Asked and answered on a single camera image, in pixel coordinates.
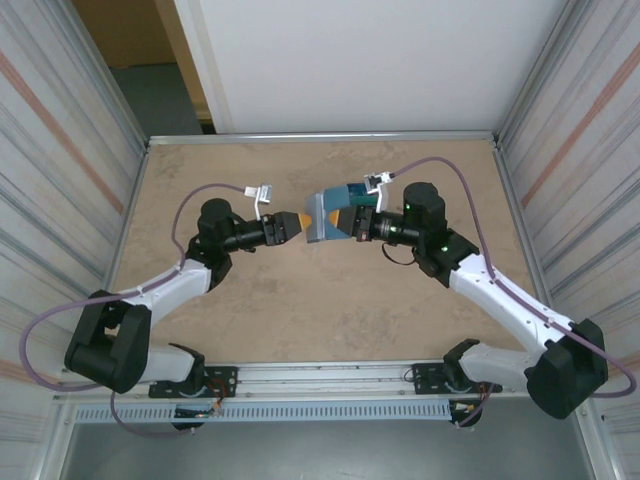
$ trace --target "corrugated metal wall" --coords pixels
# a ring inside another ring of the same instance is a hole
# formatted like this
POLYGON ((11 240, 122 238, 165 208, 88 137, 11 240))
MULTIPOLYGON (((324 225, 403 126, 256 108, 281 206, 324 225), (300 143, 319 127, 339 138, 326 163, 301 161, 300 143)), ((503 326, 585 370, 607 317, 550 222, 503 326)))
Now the corrugated metal wall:
MULTIPOLYGON (((640 375, 640 2, 578 4, 501 141, 555 306, 640 375)), ((640 393, 598 406, 640 478, 640 393)))
MULTIPOLYGON (((29 476, 51 393, 18 358, 23 326, 108 275, 145 147, 66 2, 0 5, 0 478, 29 476)), ((55 378, 78 318, 34 331, 55 378)))

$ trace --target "gray floor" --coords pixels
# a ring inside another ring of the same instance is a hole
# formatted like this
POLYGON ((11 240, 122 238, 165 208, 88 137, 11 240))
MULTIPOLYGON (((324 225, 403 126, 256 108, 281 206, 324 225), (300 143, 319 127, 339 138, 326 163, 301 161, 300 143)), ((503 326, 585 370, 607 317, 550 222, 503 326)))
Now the gray floor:
POLYGON ((530 401, 494 399, 474 432, 446 422, 204 425, 194 437, 144 439, 117 426, 77 427, 70 479, 593 478, 573 419, 530 401))
POLYGON ((147 136, 202 135, 177 64, 112 68, 111 73, 147 136))

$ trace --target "metal plate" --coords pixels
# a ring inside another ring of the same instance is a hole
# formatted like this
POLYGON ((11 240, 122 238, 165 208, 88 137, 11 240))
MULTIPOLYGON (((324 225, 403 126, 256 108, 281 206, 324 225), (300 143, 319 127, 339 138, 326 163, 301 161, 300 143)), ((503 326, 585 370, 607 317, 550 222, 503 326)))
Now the metal plate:
MULTIPOLYGON (((460 392, 454 390, 448 383, 444 375, 444 363, 416 363, 411 366, 410 370, 412 378, 417 381, 409 380, 407 378, 407 371, 404 375, 404 379, 411 381, 415 389, 416 395, 442 395, 442 394, 469 394, 469 393, 482 393, 480 391, 480 384, 471 382, 471 386, 460 392)), ((502 392, 501 385, 494 385, 492 393, 502 392)))
POLYGON ((149 398, 233 398, 238 385, 238 367, 205 367, 207 379, 216 379, 224 383, 224 392, 219 382, 212 382, 214 392, 207 386, 202 387, 196 395, 185 395, 177 389, 165 388, 167 382, 158 382, 149 387, 149 398))

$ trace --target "white panel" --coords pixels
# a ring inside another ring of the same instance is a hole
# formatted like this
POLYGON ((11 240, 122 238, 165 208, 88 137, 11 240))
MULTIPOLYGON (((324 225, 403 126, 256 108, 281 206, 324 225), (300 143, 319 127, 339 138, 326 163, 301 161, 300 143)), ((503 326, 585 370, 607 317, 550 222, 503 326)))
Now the white panel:
POLYGON ((220 133, 493 129, 565 0, 175 0, 220 133))

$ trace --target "cable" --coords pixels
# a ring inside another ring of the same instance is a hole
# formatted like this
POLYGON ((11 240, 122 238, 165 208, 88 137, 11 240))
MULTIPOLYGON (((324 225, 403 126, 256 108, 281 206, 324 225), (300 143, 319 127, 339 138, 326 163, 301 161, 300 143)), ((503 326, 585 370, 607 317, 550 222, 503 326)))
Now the cable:
POLYGON ((222 404, 222 400, 227 398, 227 387, 225 387, 224 382, 219 378, 207 378, 207 386, 209 387, 209 390, 211 390, 211 392, 216 396, 216 405, 220 407, 220 405, 222 404), (213 384, 209 382, 217 382, 220 384, 220 395, 218 395, 218 393, 216 392, 213 384))
POLYGON ((525 308, 527 311, 529 311, 530 313, 535 315, 537 318, 539 318, 540 320, 545 322, 550 327, 555 328, 556 330, 558 330, 562 334, 566 335, 567 337, 571 338, 575 342, 578 342, 583 347, 591 350, 596 355, 599 355, 600 357, 604 358, 609 363, 615 365, 629 379, 629 386, 627 388, 625 388, 624 390, 620 390, 618 392, 594 393, 592 395, 592 397, 594 397, 594 398, 618 398, 618 397, 624 397, 624 396, 632 394, 637 388, 636 378, 633 375, 633 372, 631 372, 631 370, 629 370, 621 361, 619 361, 618 359, 614 358, 611 354, 605 352, 604 350, 602 350, 601 348, 599 348, 596 345, 592 344, 591 342, 589 342, 589 341, 585 340, 584 338, 580 337, 579 335, 576 335, 571 330, 568 330, 568 329, 564 328, 563 326, 556 324, 556 322, 553 322, 544 313, 538 311, 535 307, 533 307, 527 301, 522 299, 518 294, 513 292, 509 287, 507 287, 504 283, 502 283, 502 281, 499 278, 496 278, 496 274, 495 274, 495 271, 493 269, 493 263, 491 262, 491 256, 490 256, 490 253, 489 253, 489 248, 487 246, 487 242, 486 242, 484 234, 482 232, 482 227, 480 226, 480 220, 479 220, 479 217, 478 217, 478 212, 477 212, 476 207, 475 207, 475 203, 473 201, 473 196, 471 195, 471 189, 469 188, 469 184, 467 183, 467 180, 464 178, 464 175, 462 174, 462 171, 460 171, 460 169, 451 160, 448 160, 448 159, 446 159, 444 157, 426 157, 426 158, 421 158, 420 160, 416 160, 415 162, 411 162, 410 164, 402 167, 400 170, 391 173, 391 178, 395 178, 398 175, 402 175, 403 173, 408 172, 412 168, 415 168, 418 165, 422 165, 422 164, 427 163, 427 162, 444 163, 445 165, 450 167, 456 173, 458 178, 460 179, 460 182, 462 183, 462 187, 464 188, 465 194, 467 195, 467 201, 469 202, 469 208, 471 209, 471 215, 473 217, 473 223, 475 224, 476 231, 478 232, 478 238, 480 239, 480 245, 482 246, 482 253, 484 254, 484 259, 485 259, 485 264, 487 266, 487 271, 489 272, 489 276, 494 281, 494 283, 498 286, 498 288, 500 288, 511 299, 513 299, 515 302, 517 302, 521 307, 525 308))
MULTIPOLYGON (((178 221, 180 220, 180 215, 182 214, 182 210, 184 210, 185 205, 187 204, 187 202, 194 195, 196 195, 197 193, 200 193, 203 190, 206 190, 206 189, 209 189, 209 188, 215 188, 215 187, 228 188, 230 190, 235 190, 237 192, 244 193, 244 189, 243 188, 236 187, 235 185, 229 185, 227 183, 209 183, 207 185, 202 185, 201 187, 198 187, 195 190, 192 190, 184 198, 184 200, 182 200, 182 202, 178 206, 178 210, 176 211, 175 217, 173 218, 173 224, 171 225, 171 242, 176 246, 176 248, 178 249, 178 252, 180 253, 179 266, 178 266, 177 269, 173 270, 166 277, 163 277, 163 278, 161 278, 161 279, 159 279, 159 280, 147 285, 142 290, 142 293, 148 292, 149 290, 153 290, 154 288, 157 288, 157 287, 159 287, 161 285, 164 285, 165 283, 167 283, 168 281, 172 280, 173 278, 175 278, 177 275, 180 274, 180 270, 182 270, 182 268, 184 267, 184 263, 186 262, 186 252, 185 252, 184 248, 182 247, 182 245, 180 245, 180 243, 178 242, 178 240, 176 238, 176 230, 178 228, 178 221)), ((90 299, 87 299, 87 300, 81 300, 81 301, 78 301, 78 302, 68 303, 66 305, 60 305, 58 307, 54 307, 54 308, 52 308, 50 310, 47 310, 46 312, 41 313, 40 315, 36 316, 22 330, 22 333, 20 334, 20 341, 19 341, 19 344, 18 344, 18 352, 19 352, 19 355, 20 355, 20 362, 22 363, 22 367, 27 372, 27 375, 29 375, 29 377, 35 383, 37 383, 38 385, 40 385, 42 387, 45 387, 45 388, 48 388, 49 390, 54 390, 56 392, 82 392, 82 391, 91 390, 93 388, 100 387, 101 385, 95 384, 95 383, 89 384, 89 385, 76 385, 76 386, 57 385, 55 383, 48 382, 47 380, 42 378, 38 374, 38 372, 36 372, 36 370, 33 368, 33 365, 31 365, 31 362, 29 361, 29 358, 27 357, 27 340, 29 339, 29 335, 31 334, 31 331, 37 325, 39 325, 44 320, 47 320, 49 317, 51 317, 53 315, 56 315, 58 313, 65 312, 67 310, 72 310, 74 308, 86 307, 86 306, 89 306, 89 305, 98 305, 98 304, 103 304, 103 303, 115 302, 115 301, 118 301, 118 300, 126 300, 128 298, 135 297, 135 296, 139 295, 140 293, 141 292, 133 291, 133 292, 129 292, 129 293, 120 293, 120 294, 116 294, 116 295, 109 295, 107 297, 90 298, 90 299)))
POLYGON ((401 265, 403 267, 408 267, 409 265, 413 265, 414 263, 416 263, 416 259, 415 258, 413 260, 411 260, 409 263, 402 263, 402 262, 399 262, 399 261, 391 258, 391 255, 389 255, 387 250, 384 248, 386 245, 389 245, 390 247, 395 247, 396 245, 394 245, 393 243, 389 243, 389 242, 385 242, 385 243, 382 244, 382 255, 384 255, 384 258, 389 260, 391 263, 395 263, 396 265, 401 265))
POLYGON ((109 398, 109 408, 111 409, 111 415, 113 416, 113 419, 116 421, 118 425, 124 428, 127 432, 133 433, 134 435, 139 435, 141 437, 173 438, 173 437, 179 437, 186 433, 191 433, 193 431, 193 429, 189 429, 189 430, 177 430, 175 432, 145 432, 144 430, 138 430, 137 428, 133 428, 131 425, 127 425, 118 416, 118 412, 116 412, 116 392, 111 392, 111 397, 109 398))

